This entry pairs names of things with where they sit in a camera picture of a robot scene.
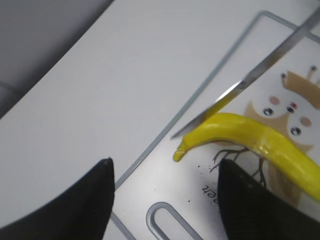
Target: banana tip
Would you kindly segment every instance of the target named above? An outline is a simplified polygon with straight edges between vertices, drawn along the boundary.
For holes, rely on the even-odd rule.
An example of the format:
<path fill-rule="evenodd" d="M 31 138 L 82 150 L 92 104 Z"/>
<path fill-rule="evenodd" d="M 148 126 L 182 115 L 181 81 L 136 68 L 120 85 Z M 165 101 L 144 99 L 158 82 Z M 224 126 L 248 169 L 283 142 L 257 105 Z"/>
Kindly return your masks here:
<path fill-rule="evenodd" d="M 182 141 L 182 143 L 179 145 L 179 147 L 177 148 L 177 150 L 173 155 L 173 160 L 175 162 L 180 162 L 180 160 L 186 154 L 187 150 L 188 150 L 187 145 Z"/>

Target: printed illustration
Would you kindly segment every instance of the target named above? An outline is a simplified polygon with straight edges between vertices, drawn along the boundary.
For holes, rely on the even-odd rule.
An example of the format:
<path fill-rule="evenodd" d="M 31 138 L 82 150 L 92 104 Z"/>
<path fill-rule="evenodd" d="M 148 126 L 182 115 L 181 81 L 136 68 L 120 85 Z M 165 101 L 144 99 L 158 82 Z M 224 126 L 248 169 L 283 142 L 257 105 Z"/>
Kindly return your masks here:
<path fill-rule="evenodd" d="M 308 115 L 308 111 L 320 109 L 320 80 L 312 82 L 312 76 L 317 68 L 312 66 L 306 78 L 303 78 L 291 71 L 282 73 L 282 95 L 270 95 L 268 99 L 251 100 L 244 111 L 244 116 L 259 121 L 272 127 L 289 139 L 299 150 L 307 153 L 314 147 L 312 136 L 313 122 Z M 228 158 L 233 154 L 235 161 L 240 154 L 249 151 L 224 149 L 219 151 L 214 161 L 223 154 L 223 158 Z M 253 174 L 260 174 L 260 183 L 266 187 L 266 180 L 262 171 L 264 159 L 259 157 L 259 169 Z M 269 184 L 274 193 L 287 202 L 296 206 L 299 203 L 301 190 L 288 180 L 278 169 L 271 164 L 268 165 Z"/>

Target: knife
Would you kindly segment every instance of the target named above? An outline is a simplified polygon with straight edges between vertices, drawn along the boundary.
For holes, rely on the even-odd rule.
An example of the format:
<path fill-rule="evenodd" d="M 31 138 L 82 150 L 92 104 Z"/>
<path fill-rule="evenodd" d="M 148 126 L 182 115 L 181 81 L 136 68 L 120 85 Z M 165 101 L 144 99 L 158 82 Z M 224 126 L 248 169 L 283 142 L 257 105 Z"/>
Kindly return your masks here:
<path fill-rule="evenodd" d="M 298 27 L 286 40 L 284 40 L 275 50 L 273 50 L 265 59 L 256 65 L 242 81 L 236 83 L 234 86 L 224 92 L 213 105 L 208 107 L 193 120 L 191 120 L 182 129 L 176 132 L 171 138 L 183 136 L 207 118 L 221 110 L 224 106 L 235 99 L 252 83 L 254 83 L 261 75 L 270 69 L 277 61 L 279 61 L 287 52 L 289 52 L 297 43 L 304 38 L 320 21 L 320 7 L 300 26 Z"/>

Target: yellow banana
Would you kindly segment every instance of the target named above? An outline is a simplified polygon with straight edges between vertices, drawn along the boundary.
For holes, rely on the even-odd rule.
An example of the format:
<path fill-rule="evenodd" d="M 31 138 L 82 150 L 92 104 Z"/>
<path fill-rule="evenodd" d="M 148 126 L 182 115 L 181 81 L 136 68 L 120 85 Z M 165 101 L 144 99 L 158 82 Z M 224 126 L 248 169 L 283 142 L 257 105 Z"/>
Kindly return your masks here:
<path fill-rule="evenodd" d="M 306 193 L 320 201 L 320 167 L 273 128 L 233 113 L 216 113 L 186 134 L 173 159 L 179 162 L 190 149 L 214 141 L 247 147 L 271 161 Z"/>

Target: white table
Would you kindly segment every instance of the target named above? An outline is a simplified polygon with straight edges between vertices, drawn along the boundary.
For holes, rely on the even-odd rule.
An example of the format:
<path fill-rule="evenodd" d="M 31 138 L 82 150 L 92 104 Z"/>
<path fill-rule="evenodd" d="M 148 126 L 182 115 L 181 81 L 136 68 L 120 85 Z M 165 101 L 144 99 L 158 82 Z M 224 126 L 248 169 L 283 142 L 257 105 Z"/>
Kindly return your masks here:
<path fill-rule="evenodd" d="M 116 0 L 1 119 L 0 226 L 56 197 L 102 158 L 113 158 L 119 179 L 258 11 L 300 24 L 318 5 Z M 125 239 L 113 223 L 106 238 Z"/>

